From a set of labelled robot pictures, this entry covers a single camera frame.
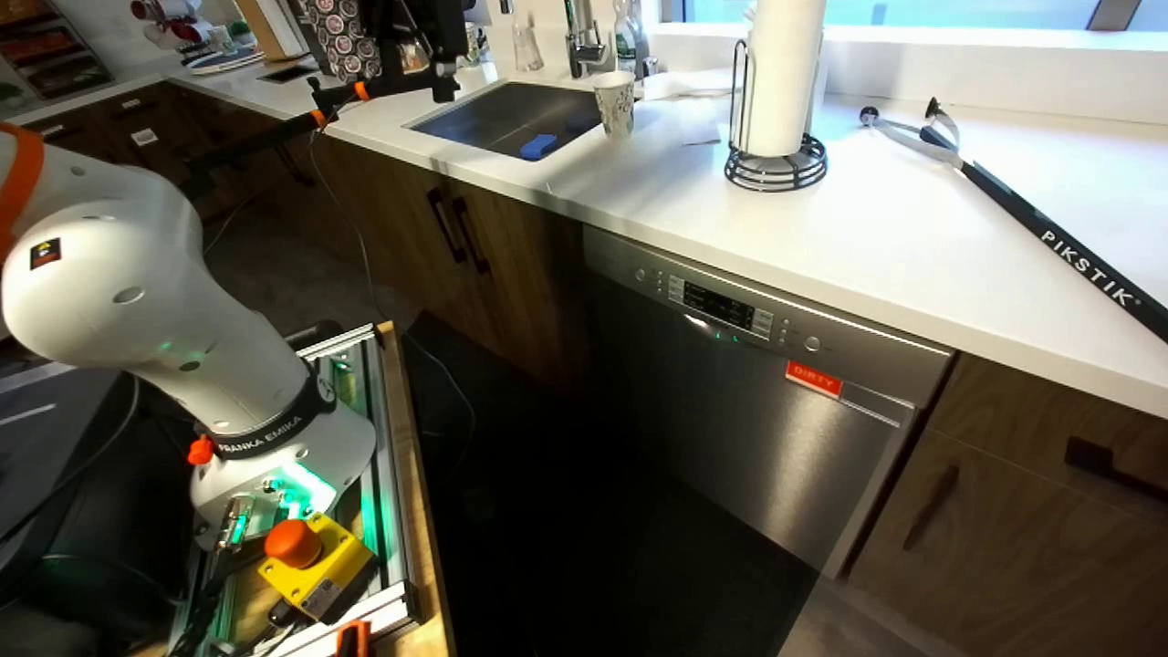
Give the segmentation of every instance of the stainless steel dishwasher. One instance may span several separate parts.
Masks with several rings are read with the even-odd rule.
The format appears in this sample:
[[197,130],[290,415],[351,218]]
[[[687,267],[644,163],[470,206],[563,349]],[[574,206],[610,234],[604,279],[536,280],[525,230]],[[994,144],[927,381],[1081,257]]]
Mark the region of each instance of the stainless steel dishwasher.
[[637,449],[839,577],[947,349],[598,230],[587,308]]

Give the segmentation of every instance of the cup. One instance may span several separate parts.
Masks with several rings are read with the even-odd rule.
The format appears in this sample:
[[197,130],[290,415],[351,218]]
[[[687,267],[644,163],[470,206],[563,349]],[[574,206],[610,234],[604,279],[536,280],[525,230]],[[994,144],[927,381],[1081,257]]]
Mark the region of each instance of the cup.
[[635,116],[635,77],[625,68],[593,77],[593,110],[610,139],[626,139]]

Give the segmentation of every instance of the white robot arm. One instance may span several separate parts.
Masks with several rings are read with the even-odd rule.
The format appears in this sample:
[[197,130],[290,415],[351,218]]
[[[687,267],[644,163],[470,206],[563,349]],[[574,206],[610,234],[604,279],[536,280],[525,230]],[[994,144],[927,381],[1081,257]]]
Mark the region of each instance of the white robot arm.
[[[14,169],[28,157],[0,134],[6,188]],[[34,179],[6,217],[12,337],[51,363],[133,371],[197,415],[215,439],[189,483],[209,525],[273,476],[313,477],[316,503],[333,503],[365,472],[373,425],[333,407],[273,326],[211,280],[199,218],[166,179],[53,146]]]

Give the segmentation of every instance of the drawer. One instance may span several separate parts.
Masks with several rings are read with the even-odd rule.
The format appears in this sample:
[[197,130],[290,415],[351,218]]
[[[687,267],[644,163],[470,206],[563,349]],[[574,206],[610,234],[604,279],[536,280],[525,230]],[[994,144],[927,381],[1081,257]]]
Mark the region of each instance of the drawer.
[[178,112],[178,101],[165,83],[97,101],[97,112],[109,116],[127,151],[138,151],[144,169],[178,173],[186,157],[209,151],[209,139]]
[[255,134],[255,130],[276,126],[261,112],[251,112],[251,110],[240,110],[240,106],[186,93],[186,88],[171,88],[171,96],[178,101],[178,112],[186,121],[199,126],[211,144],[234,144],[234,139],[244,139],[244,134]]
[[924,439],[849,584],[963,654],[1162,654],[1168,520]]
[[46,121],[34,121],[25,126],[28,130],[37,130],[43,144],[74,151],[74,154],[86,154],[97,161],[131,161],[131,154],[122,154],[121,139],[113,134],[105,112],[97,110],[74,110],[74,112],[58,112]]
[[1168,501],[1163,421],[980,358],[960,358],[929,430],[1089,497]]

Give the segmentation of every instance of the yellow object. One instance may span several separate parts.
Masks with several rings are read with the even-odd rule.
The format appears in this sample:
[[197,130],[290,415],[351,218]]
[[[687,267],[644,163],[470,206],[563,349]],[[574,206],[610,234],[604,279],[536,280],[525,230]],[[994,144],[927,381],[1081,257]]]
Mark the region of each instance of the yellow object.
[[361,599],[361,587],[373,577],[373,555],[328,516],[310,516],[305,525],[322,539],[322,555],[310,565],[261,559],[259,577],[305,618],[333,624]]

